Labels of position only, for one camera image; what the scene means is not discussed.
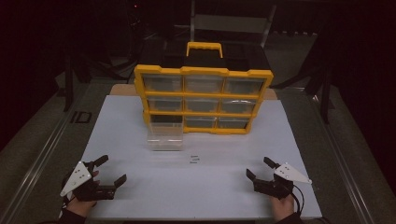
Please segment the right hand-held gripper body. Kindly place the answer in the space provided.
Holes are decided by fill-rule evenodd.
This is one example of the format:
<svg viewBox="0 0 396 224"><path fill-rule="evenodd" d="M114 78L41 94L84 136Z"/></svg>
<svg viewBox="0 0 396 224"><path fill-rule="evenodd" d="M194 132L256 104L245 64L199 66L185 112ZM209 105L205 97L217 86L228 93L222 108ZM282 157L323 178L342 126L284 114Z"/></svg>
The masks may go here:
<svg viewBox="0 0 396 224"><path fill-rule="evenodd" d="M303 175L288 163L280 164L277 169L273 170L274 179L271 181L256 177L256 181L253 182L253 188L256 192L283 199L292 194L295 182L312 183L308 176Z"/></svg>

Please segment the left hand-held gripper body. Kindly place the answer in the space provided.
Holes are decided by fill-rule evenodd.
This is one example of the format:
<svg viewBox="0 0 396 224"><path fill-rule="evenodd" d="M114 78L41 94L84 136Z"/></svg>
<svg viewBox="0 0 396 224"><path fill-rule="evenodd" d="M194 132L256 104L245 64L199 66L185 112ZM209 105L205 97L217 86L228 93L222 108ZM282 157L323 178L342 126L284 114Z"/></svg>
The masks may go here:
<svg viewBox="0 0 396 224"><path fill-rule="evenodd" d="M95 161L79 161L75 168L65 178L60 196L67 197L72 193L80 202L113 200L114 186L100 186L93 180Z"/></svg>

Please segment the clear plastic drawer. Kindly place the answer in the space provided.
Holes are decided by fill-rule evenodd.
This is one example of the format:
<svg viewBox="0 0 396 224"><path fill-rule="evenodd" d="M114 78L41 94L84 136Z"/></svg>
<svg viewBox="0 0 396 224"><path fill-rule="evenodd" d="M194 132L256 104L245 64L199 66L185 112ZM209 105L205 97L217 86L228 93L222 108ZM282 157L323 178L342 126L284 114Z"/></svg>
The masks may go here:
<svg viewBox="0 0 396 224"><path fill-rule="evenodd" d="M151 122L148 126L147 143L157 151L177 151L183 147L181 123Z"/></svg>

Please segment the yellow and black organizer cabinet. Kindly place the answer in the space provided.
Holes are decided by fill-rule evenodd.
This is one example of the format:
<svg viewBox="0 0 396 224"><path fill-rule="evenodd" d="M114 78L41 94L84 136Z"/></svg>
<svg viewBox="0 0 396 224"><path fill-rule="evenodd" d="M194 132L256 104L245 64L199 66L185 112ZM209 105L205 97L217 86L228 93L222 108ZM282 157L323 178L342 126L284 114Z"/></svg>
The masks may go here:
<svg viewBox="0 0 396 224"><path fill-rule="evenodd" d="M264 78L263 101L274 77L262 47L207 42L149 41L134 69L134 85L140 98L145 74Z"/></svg>

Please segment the person's right hand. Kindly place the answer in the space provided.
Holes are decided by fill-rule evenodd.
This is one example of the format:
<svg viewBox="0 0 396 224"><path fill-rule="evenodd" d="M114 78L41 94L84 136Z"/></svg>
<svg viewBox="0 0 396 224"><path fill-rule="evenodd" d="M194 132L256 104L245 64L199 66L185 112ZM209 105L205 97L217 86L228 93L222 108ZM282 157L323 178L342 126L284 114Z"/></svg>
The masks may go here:
<svg viewBox="0 0 396 224"><path fill-rule="evenodd" d="M269 199L275 221L280 221L294 213L294 199L291 195L283 199L270 196Z"/></svg>

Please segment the person's left hand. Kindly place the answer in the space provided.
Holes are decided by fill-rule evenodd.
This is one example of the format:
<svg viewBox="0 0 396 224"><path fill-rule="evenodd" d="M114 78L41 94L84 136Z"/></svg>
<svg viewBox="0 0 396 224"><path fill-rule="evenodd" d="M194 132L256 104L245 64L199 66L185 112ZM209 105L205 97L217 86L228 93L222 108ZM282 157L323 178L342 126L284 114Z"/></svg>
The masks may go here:
<svg viewBox="0 0 396 224"><path fill-rule="evenodd" d="M90 211L96 206L97 201L80 201L75 195L72 195L66 209L81 217L87 217Z"/></svg>

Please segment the white table mat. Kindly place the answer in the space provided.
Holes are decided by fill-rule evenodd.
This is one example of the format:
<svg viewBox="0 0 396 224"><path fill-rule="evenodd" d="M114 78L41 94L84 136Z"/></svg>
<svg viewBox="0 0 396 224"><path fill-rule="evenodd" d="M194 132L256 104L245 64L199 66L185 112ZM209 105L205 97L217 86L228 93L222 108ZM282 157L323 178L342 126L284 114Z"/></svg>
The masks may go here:
<svg viewBox="0 0 396 224"><path fill-rule="evenodd" d="M271 217L268 197L256 192L246 176L270 180L263 159L305 167L281 102L262 104L248 134L187 133L180 151L154 151L147 143L142 105L135 96L108 95L82 156L103 155L99 179L126 182L113 200L91 211L94 220L216 220ZM191 155L198 155L197 164Z"/></svg>

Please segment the black metal stand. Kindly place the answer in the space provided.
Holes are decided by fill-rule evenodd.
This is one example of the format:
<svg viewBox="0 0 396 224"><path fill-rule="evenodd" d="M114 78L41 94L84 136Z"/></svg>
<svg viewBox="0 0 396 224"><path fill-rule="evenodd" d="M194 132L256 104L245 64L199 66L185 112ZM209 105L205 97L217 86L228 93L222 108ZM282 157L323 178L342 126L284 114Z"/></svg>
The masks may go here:
<svg viewBox="0 0 396 224"><path fill-rule="evenodd" d="M86 57L83 54L66 54L64 65L64 112L66 112L74 102L74 77L77 77L81 83L89 83L91 81L91 75Z"/></svg>
<svg viewBox="0 0 396 224"><path fill-rule="evenodd" d="M328 110L330 104L330 92L331 92L331 80L332 80L332 69L328 63L323 65L315 66L308 73L310 79L304 88L304 91L308 95L316 95L318 91L321 91L321 97L319 99L320 107L319 114L325 124L329 123Z"/></svg>

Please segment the set of clear cabinet drawers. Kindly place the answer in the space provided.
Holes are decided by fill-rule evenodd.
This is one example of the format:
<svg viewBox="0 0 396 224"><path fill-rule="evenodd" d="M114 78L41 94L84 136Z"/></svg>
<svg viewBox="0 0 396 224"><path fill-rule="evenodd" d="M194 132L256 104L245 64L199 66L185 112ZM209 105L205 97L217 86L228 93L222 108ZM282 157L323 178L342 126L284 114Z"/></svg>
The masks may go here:
<svg viewBox="0 0 396 224"><path fill-rule="evenodd" d="M266 80L145 74L142 84L147 124L174 123L185 133L244 134L261 107Z"/></svg>

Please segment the metal floor rail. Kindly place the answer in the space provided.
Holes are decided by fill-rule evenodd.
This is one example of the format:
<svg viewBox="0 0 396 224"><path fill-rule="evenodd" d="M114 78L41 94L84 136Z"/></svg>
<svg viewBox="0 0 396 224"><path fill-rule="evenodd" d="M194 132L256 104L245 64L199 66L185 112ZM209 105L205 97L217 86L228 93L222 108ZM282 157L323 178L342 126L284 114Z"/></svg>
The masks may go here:
<svg viewBox="0 0 396 224"><path fill-rule="evenodd" d="M78 113L97 117L110 87L81 84L69 111L54 94L0 152L0 224L37 224L58 218L64 174L79 160L93 123L76 124Z"/></svg>
<svg viewBox="0 0 396 224"><path fill-rule="evenodd" d="M367 195L375 165L361 131L344 105L330 100L329 122L326 123L320 113L322 98L315 95L309 97L309 100L315 108L325 139L330 145L333 162L359 224L377 224L372 211L372 200Z"/></svg>

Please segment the grey metal chair frame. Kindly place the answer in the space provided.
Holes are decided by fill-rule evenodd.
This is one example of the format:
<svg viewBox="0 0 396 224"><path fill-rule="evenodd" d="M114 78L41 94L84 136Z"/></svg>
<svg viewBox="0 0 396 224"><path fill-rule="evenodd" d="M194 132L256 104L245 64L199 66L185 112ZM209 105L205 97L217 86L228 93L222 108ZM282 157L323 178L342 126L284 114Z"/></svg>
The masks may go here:
<svg viewBox="0 0 396 224"><path fill-rule="evenodd" d="M270 3L264 10L264 17L245 17L200 13L198 1L191 0L190 41L197 40L198 31L215 31L258 35L261 38L259 44L262 48L265 46L276 14L275 3Z"/></svg>

